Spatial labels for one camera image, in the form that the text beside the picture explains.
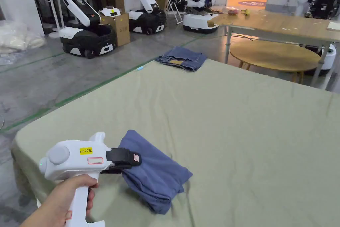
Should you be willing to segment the person's left hand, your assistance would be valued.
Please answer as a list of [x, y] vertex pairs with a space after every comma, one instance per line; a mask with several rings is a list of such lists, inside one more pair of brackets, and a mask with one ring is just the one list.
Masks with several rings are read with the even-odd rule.
[[41, 227], [64, 227], [71, 215], [69, 208], [76, 189], [85, 188], [87, 192], [88, 188], [97, 188], [97, 183], [96, 179], [84, 174], [58, 184], [42, 206], [43, 220]]

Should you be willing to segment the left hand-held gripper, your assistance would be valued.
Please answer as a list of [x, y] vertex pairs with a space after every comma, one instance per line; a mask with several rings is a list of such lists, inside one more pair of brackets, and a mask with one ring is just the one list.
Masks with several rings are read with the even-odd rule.
[[[51, 181], [63, 181], [83, 174], [98, 180], [99, 174], [121, 174], [125, 169], [142, 164], [141, 154], [127, 148], [111, 149], [111, 161], [108, 161], [107, 151], [110, 148], [104, 144], [104, 138], [104, 132], [96, 132], [88, 141], [58, 142], [39, 161], [40, 172]], [[87, 185], [75, 190], [66, 227], [105, 226], [103, 220], [94, 223], [86, 221], [88, 188]]]

